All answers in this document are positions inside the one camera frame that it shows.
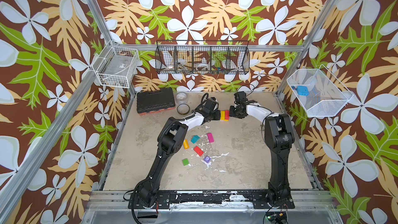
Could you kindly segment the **red arch block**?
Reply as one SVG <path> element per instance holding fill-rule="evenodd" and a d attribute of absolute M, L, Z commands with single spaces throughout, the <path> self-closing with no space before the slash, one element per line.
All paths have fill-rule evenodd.
<path fill-rule="evenodd" d="M 230 119 L 229 113 L 230 113 L 229 111 L 225 111 L 225 112 L 224 112 L 224 120 L 225 120 L 225 121 L 229 121 L 229 119 Z"/>

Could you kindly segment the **yellow arch block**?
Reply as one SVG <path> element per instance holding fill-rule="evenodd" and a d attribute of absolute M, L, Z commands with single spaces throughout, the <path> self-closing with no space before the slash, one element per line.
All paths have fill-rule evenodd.
<path fill-rule="evenodd" d="M 220 112 L 220 120 L 225 121 L 225 111 Z"/>

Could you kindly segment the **magenta block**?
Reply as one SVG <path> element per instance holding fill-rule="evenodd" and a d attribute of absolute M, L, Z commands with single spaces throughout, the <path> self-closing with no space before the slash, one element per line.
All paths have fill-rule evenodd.
<path fill-rule="evenodd" d="M 212 133 L 207 133 L 207 138 L 208 138 L 209 143 L 214 142 L 214 137 L 213 137 Z"/>

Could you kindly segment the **red rectangular block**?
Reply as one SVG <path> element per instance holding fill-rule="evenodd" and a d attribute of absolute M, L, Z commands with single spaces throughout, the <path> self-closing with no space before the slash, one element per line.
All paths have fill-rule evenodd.
<path fill-rule="evenodd" d="M 200 157 L 204 154 L 204 151 L 203 151 L 200 147 L 198 147 L 198 146 L 194 147 L 193 150 L 194 150 L 195 153 L 196 153 L 198 156 L 200 156 Z"/>

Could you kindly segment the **purple number nine cube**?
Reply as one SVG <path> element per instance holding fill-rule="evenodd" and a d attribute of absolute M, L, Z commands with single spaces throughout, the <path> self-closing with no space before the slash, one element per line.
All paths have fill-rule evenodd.
<path fill-rule="evenodd" d="M 210 164 L 210 161 L 211 161 L 211 158 L 210 158 L 209 156 L 206 156 L 206 157 L 204 158 L 204 162 L 205 162 L 205 163 Z"/>

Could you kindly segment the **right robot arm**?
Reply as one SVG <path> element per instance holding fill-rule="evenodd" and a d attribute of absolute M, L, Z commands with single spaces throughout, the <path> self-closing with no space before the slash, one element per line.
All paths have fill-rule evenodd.
<path fill-rule="evenodd" d="M 230 117 L 252 116 L 261 122 L 263 141 L 271 152 L 271 176 L 266 201 L 271 207 L 295 208 L 288 179 L 288 159 L 295 141 L 289 115 L 275 113 L 259 104 L 230 106 Z"/>

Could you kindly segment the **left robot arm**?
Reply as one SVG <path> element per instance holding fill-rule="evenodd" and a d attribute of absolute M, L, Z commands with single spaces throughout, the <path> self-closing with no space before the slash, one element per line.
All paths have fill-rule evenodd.
<path fill-rule="evenodd" d="M 187 132 L 207 122 L 218 121 L 220 118 L 220 110 L 208 113 L 198 111 L 186 118 L 170 117 L 157 138 L 157 153 L 147 177 L 137 183 L 134 190 L 132 190 L 131 207 L 135 207 L 136 204 L 152 207 L 156 201 L 165 169 L 172 156 L 183 146 Z"/>

